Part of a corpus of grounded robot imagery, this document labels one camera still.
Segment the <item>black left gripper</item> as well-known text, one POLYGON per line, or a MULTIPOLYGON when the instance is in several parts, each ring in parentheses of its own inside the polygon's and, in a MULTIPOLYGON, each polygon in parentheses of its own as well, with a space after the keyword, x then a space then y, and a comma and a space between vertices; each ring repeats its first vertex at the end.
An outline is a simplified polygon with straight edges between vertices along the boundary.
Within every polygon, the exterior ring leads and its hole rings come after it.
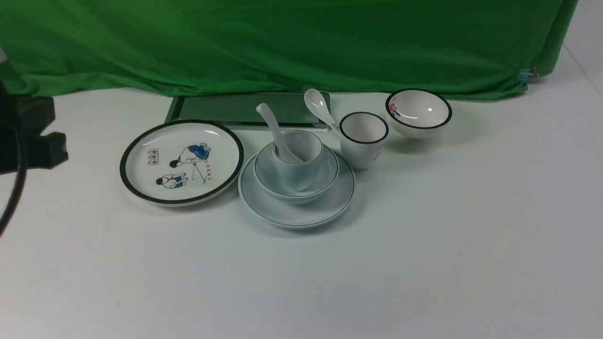
POLYGON ((28 169, 50 170, 66 162, 69 159, 66 135, 61 132, 43 134, 56 119, 54 99, 38 95, 12 95, 3 83, 0 88, 0 172, 17 172, 17 121, 21 123, 22 137, 27 148, 28 169))

